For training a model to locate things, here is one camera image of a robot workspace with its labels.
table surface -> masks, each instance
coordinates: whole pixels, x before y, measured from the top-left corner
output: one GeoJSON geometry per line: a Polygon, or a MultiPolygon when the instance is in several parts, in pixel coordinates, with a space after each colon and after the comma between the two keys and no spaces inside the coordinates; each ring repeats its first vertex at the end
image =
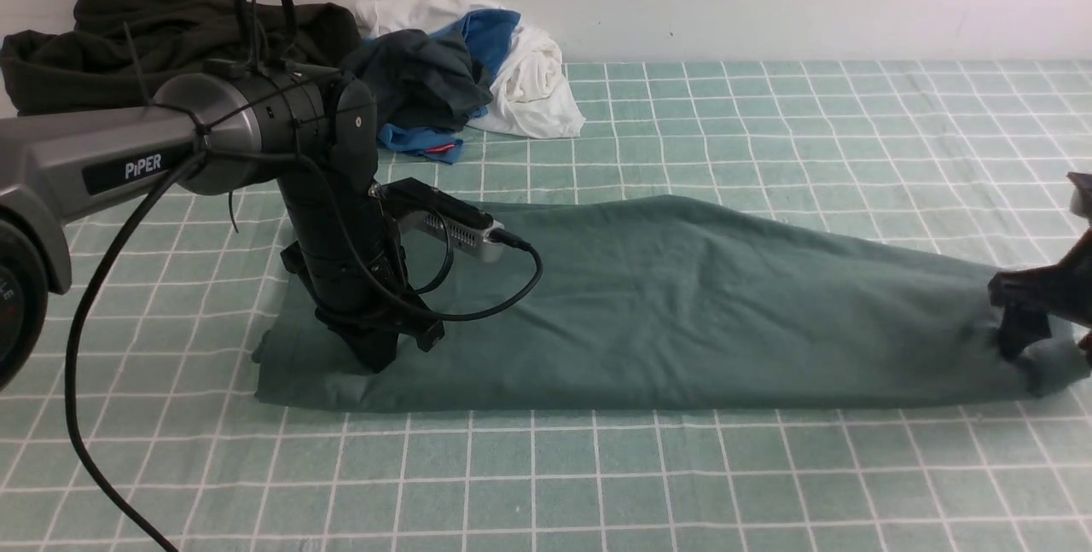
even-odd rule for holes
{"type": "MultiPolygon", "coordinates": [[[[1092,61],[579,63],[575,140],[466,131],[472,200],[657,193],[1002,266],[1087,227],[1092,61]]],[[[0,551],[153,550],[67,443],[63,343],[135,203],[68,227],[75,287],[0,395],[0,551]]],[[[1092,386],[878,412],[444,413],[272,408],[248,355],[292,237],[273,187],[163,199],[86,327],[80,420],[126,497],[189,551],[1092,549],[1092,386]]]]}

folded cloth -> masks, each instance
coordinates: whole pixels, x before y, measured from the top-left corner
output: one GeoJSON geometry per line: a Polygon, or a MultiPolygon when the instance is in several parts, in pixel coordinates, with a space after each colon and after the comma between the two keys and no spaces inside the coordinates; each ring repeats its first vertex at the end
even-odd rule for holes
{"type": "Polygon", "coordinates": [[[444,164],[454,164],[463,154],[463,140],[431,128],[406,130],[387,124],[379,129],[379,143],[394,151],[444,164]]]}
{"type": "MultiPolygon", "coordinates": [[[[503,9],[492,0],[359,0],[357,20],[371,37],[400,30],[441,30],[467,13],[503,9]]],[[[521,19],[511,48],[494,78],[494,101],[468,124],[485,131],[527,138],[580,136],[584,116],[565,75],[561,48],[521,19]]]]}
{"type": "Polygon", "coordinates": [[[376,120],[403,130],[458,131],[492,101],[489,73],[470,55],[462,31],[420,30],[369,38],[342,60],[376,96],[376,120]]]}
{"type": "MultiPolygon", "coordinates": [[[[261,5],[258,12],[276,43],[284,31],[281,7],[261,5]]],[[[205,59],[245,57],[232,0],[78,0],[73,15],[72,32],[28,30],[4,38],[0,71],[20,115],[140,106],[123,23],[152,93],[178,74],[200,71],[205,59]]],[[[360,44],[348,9],[300,4],[296,16],[289,59],[334,66],[360,44]]]]}
{"type": "MultiPolygon", "coordinates": [[[[544,260],[508,310],[444,322],[428,353],[402,338],[363,368],[314,317],[296,278],[254,354],[257,398],[332,411],[882,409],[1023,400],[1089,377],[1072,325],[1016,360],[998,347],[996,272],[664,196],[586,205],[485,203],[544,260]]],[[[403,237],[410,280],[443,246],[403,237]]],[[[491,307],[533,263],[460,257],[424,296],[437,312],[491,307]]]]}

teal fabric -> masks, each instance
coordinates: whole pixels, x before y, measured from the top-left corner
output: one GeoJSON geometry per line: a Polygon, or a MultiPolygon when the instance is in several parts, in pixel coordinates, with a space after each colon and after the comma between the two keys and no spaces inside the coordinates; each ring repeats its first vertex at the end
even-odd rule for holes
{"type": "MultiPolygon", "coordinates": [[[[1042,397],[1090,374],[1061,320],[1018,361],[1000,357],[992,267],[674,196],[485,209],[545,261],[522,303],[446,324],[429,353],[406,339],[369,374],[293,279],[254,354],[258,399],[368,412],[916,408],[1042,397]]],[[[424,284],[442,245],[405,245],[424,284]]],[[[532,269],[515,250],[492,265],[460,256],[426,301],[485,308],[532,269]]]]}

blue cloth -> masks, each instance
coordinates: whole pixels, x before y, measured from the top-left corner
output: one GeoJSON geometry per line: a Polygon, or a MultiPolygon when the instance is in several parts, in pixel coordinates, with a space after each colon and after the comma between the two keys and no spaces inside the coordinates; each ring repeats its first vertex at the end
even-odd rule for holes
{"type": "MultiPolygon", "coordinates": [[[[471,58],[482,63],[492,80],[497,78],[500,67],[512,49],[512,33],[515,32],[520,17],[519,12],[511,10],[475,10],[447,27],[431,33],[430,36],[442,37],[453,30],[459,30],[471,58]]],[[[484,117],[488,111],[488,106],[479,106],[470,117],[472,119],[484,117]]],[[[378,139],[379,143],[396,153],[407,153],[446,164],[458,162],[463,150],[462,139],[431,128],[406,130],[385,124],[379,129],[378,139]]]]}
{"type": "Polygon", "coordinates": [[[500,66],[512,49],[512,33],[520,24],[520,13],[502,9],[484,9],[468,12],[459,21],[431,34],[442,36],[459,28],[466,42],[466,50],[496,79],[500,66]]]}
{"type": "Polygon", "coordinates": [[[379,143],[394,151],[426,157],[444,164],[454,164],[463,154],[463,141],[449,132],[431,128],[410,130],[387,124],[379,129],[379,143]]]}

robotic arm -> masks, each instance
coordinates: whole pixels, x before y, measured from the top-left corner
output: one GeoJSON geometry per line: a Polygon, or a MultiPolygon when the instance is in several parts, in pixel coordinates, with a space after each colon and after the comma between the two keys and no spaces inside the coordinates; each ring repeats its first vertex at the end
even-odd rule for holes
{"type": "MultiPolygon", "coordinates": [[[[79,338],[112,261],[156,200],[178,185],[202,196],[275,180],[296,242],[282,260],[311,294],[316,315],[367,368],[395,357],[399,334],[430,350],[444,321],[489,317],[526,295],[542,275],[534,248],[489,214],[425,184],[376,181],[376,102],[352,73],[283,59],[296,34],[292,0],[281,0],[286,32],[259,58],[261,28],[248,30],[246,0],[235,15],[247,61],[210,60],[179,75],[142,107],[0,120],[0,388],[38,339],[50,294],[71,289],[63,226],[141,196],[82,296],[66,351],[69,435],[81,462],[110,500],[164,550],[175,550],[94,466],[80,436],[75,401],[79,338]],[[447,244],[437,278],[410,285],[400,236],[419,228],[447,244]],[[455,249],[485,261],[527,251],[536,271],[508,301],[472,314],[442,314],[420,295],[434,290],[455,249]]],[[[270,44],[272,38],[262,38],[270,44]]]]}

